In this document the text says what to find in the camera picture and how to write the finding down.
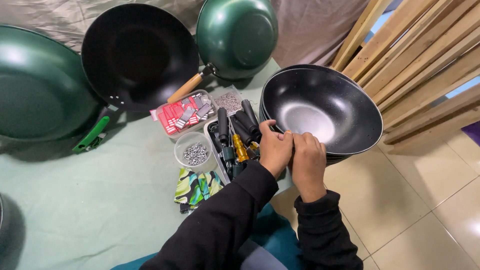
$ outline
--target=person's left hand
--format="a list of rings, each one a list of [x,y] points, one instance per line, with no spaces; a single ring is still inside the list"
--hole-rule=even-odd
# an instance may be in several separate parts
[[[293,136],[289,131],[284,134],[271,131],[270,126],[275,123],[275,120],[260,123],[260,131],[262,132],[260,164],[269,170],[276,179],[292,157]]]

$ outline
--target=green plastic handle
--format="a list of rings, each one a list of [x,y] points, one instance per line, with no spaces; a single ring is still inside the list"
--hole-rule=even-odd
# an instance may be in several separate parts
[[[73,149],[72,151],[75,154],[80,154],[83,151],[95,149],[98,147],[100,142],[105,137],[105,134],[102,133],[103,129],[107,126],[110,121],[110,117],[104,116],[100,119],[92,130],[85,136]]]

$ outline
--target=black handle grip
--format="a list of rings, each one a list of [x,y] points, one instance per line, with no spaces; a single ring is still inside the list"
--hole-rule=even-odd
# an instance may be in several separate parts
[[[258,126],[258,120],[257,120],[257,117],[255,116],[255,113],[253,112],[252,105],[250,104],[250,101],[248,99],[244,99],[241,102],[241,106],[242,106],[243,110],[245,111],[245,113],[248,115],[248,118],[250,118],[250,121],[254,125]]]
[[[255,134],[258,132],[258,126],[252,123],[252,121],[244,111],[238,110],[235,113],[235,117],[251,134]]]
[[[240,139],[243,142],[243,144],[246,147],[250,146],[250,143],[252,143],[253,141],[252,135],[248,131],[246,131],[245,128],[239,122],[234,120],[233,117],[230,119],[232,120],[232,126],[233,126],[233,129],[235,130],[235,133],[240,135]]]
[[[225,108],[218,109],[218,139],[222,144],[228,144],[228,137],[230,132],[228,132],[228,115]]]

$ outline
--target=hand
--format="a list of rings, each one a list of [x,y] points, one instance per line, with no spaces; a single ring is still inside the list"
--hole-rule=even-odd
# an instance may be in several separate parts
[[[303,202],[314,202],[327,194],[324,186],[326,166],[325,144],[311,133],[294,133],[295,150],[289,164],[292,181],[300,192]]]
[[[260,141],[260,164],[276,178],[288,165],[292,157],[293,137],[291,132],[281,134],[270,130],[275,120],[260,123],[262,140]]]

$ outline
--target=yellow screwdriver handle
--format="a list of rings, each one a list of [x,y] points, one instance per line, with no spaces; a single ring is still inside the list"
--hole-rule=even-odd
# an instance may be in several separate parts
[[[243,143],[241,142],[240,135],[234,134],[233,135],[233,143],[235,144],[235,149],[237,149],[237,156],[239,162],[243,162],[244,160],[248,159],[247,150],[243,147]]]

